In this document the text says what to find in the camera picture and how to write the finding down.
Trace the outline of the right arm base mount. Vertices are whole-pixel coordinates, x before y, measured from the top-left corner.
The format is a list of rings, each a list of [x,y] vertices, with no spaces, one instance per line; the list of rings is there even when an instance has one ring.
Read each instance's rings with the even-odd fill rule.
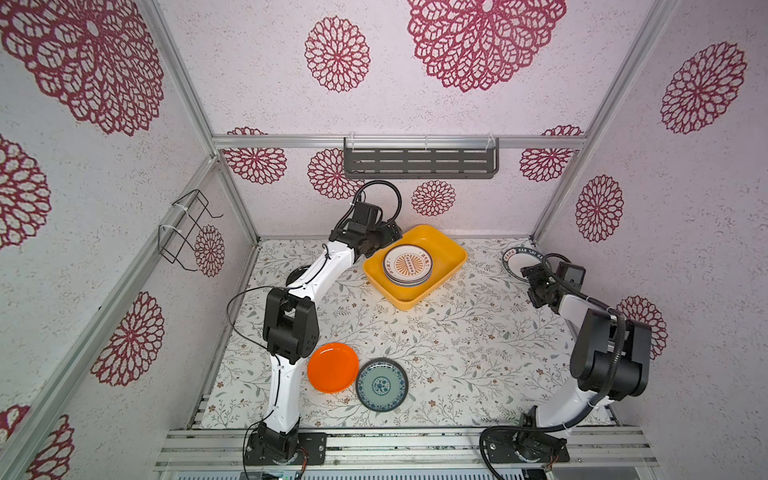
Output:
[[[479,448],[492,464],[569,462],[567,439],[556,433],[560,430],[529,425],[493,426],[480,434]]]

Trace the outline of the small black plate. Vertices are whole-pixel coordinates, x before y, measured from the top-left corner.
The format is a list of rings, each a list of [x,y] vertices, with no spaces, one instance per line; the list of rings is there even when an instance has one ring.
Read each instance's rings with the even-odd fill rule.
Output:
[[[304,265],[294,269],[286,278],[285,285],[290,286],[291,284],[293,284],[302,275],[304,275],[308,269],[309,269],[309,265]]]

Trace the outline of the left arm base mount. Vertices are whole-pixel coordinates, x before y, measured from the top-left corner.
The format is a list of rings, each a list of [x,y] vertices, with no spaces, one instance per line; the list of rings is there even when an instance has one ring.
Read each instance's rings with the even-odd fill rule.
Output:
[[[288,433],[279,433],[260,422],[245,440],[243,463],[247,467],[323,465],[327,440],[325,432],[302,433],[294,427]]]

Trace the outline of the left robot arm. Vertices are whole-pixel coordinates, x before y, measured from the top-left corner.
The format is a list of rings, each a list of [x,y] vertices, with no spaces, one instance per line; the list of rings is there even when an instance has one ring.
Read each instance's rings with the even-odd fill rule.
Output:
[[[271,366],[266,428],[287,434],[300,422],[300,380],[306,359],[319,341],[317,308],[338,280],[360,258],[402,237],[397,225],[401,208],[388,219],[376,205],[361,202],[350,207],[331,231],[320,256],[285,287],[272,288],[266,299],[263,340]]]

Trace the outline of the sunburst plate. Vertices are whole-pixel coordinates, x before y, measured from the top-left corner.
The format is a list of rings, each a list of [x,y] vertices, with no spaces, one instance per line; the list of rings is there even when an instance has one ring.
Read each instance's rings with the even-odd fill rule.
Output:
[[[432,256],[422,247],[403,244],[389,250],[383,258],[382,268],[385,275],[412,280],[431,275]]]

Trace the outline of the green rim plate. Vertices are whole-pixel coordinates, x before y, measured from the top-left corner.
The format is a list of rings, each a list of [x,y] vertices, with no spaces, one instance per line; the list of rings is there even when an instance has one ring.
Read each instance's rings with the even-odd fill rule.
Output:
[[[412,280],[397,279],[397,278],[391,277],[389,275],[386,275],[386,277],[394,285],[397,285],[397,286],[400,286],[400,287],[407,287],[407,288],[413,288],[413,287],[422,285],[422,284],[426,283],[430,279],[429,275],[424,276],[424,277],[420,277],[420,278],[416,278],[416,279],[412,279]]]
[[[525,246],[513,246],[502,255],[502,264],[507,273],[514,279],[525,282],[522,270],[541,264],[543,254],[538,250]]]

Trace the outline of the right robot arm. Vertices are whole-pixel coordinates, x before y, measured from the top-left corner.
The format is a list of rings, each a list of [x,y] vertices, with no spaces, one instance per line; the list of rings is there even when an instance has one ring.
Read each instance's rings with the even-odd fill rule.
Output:
[[[529,411],[522,421],[526,432],[568,430],[596,407],[637,397],[647,388],[650,326],[582,293],[585,273],[565,258],[555,271],[545,260],[521,269],[533,306],[549,307],[577,330],[569,363],[571,378],[550,400]]]

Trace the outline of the teal patterned plate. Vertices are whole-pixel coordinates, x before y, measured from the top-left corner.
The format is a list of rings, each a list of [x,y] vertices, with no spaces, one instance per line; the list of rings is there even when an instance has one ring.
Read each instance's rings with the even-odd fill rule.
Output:
[[[397,409],[407,398],[409,380],[403,367],[388,358],[375,358],[363,365],[355,381],[360,402],[377,413]]]

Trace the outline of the orange plate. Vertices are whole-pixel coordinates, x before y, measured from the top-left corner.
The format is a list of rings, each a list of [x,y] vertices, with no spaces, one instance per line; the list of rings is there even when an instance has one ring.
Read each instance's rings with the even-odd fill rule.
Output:
[[[359,371],[355,350],[347,344],[329,343],[319,347],[308,364],[308,379],[319,392],[335,394],[354,383]]]

